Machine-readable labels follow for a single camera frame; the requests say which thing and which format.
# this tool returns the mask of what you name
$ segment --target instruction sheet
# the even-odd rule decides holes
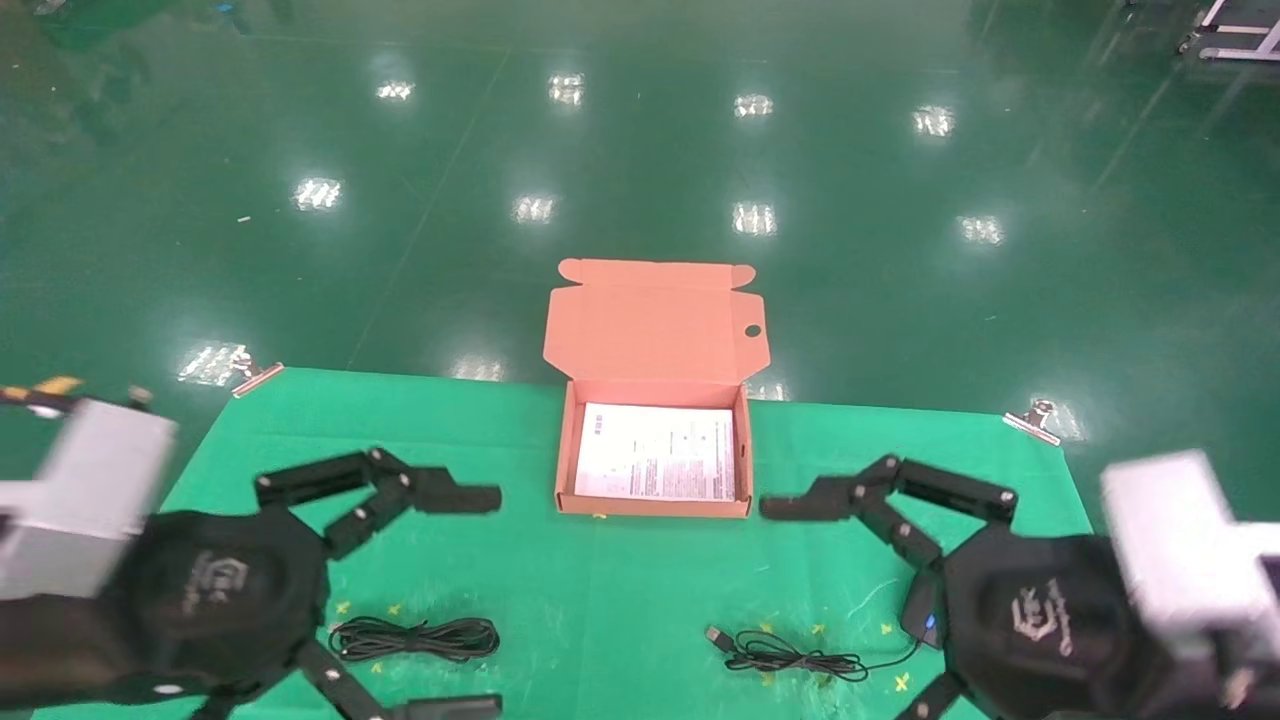
[[[588,402],[575,492],[733,501],[733,411]]]

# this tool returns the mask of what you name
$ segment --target robotic hand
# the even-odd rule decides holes
[[[172,421],[87,397],[22,400],[69,418],[35,482],[0,483],[0,711],[204,696],[193,717],[225,720],[301,669],[347,720],[500,714],[499,696],[384,708],[316,641],[330,560],[410,509],[498,510],[499,488],[374,448],[261,475],[253,515],[147,516]],[[323,534],[289,511],[366,486]]]
[[[946,670],[899,720],[961,696],[1000,720],[1280,717],[1280,527],[1234,523],[1201,452],[1102,482],[1112,538],[1019,536],[1012,489],[893,456],[760,512],[856,518],[916,570],[902,628]],[[945,555],[895,492],[987,524]]]

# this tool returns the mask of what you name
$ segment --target yellow object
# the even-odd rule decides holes
[[[83,383],[84,380],[79,378],[54,375],[31,389],[35,389],[36,392],[47,392],[49,395],[67,395]]]

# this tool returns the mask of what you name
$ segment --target metal clip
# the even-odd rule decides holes
[[[250,368],[244,369],[244,374],[248,377],[248,379],[238,384],[236,389],[232,391],[232,397],[237,400],[244,397],[246,395],[256,389],[266,380],[274,378],[275,375],[279,375],[280,373],[284,372],[284,363],[276,363],[261,372],[255,372],[255,370],[257,370],[256,365],[251,365]]]
[[[1034,400],[1025,415],[1005,413],[1005,424],[1057,447],[1062,445],[1062,439],[1044,429],[1044,420],[1048,420],[1053,411],[1055,406],[1048,400]]]

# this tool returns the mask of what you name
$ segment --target metal rack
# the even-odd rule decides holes
[[[1204,17],[1199,19],[1196,27],[1187,33],[1187,37],[1178,45],[1178,54],[1181,55],[1187,53],[1192,45],[1199,40],[1201,36],[1206,33],[1230,33],[1230,35],[1261,35],[1262,41],[1253,50],[1234,49],[1234,47],[1204,47],[1199,51],[1199,56],[1203,60],[1217,59],[1217,60],[1270,60],[1280,61],[1280,51],[1276,50],[1276,45],[1280,45],[1280,18],[1276,19],[1275,24],[1267,26],[1228,26],[1217,24],[1217,15],[1222,12],[1222,6],[1226,5],[1226,0],[1213,0],[1213,5],[1204,13]]]

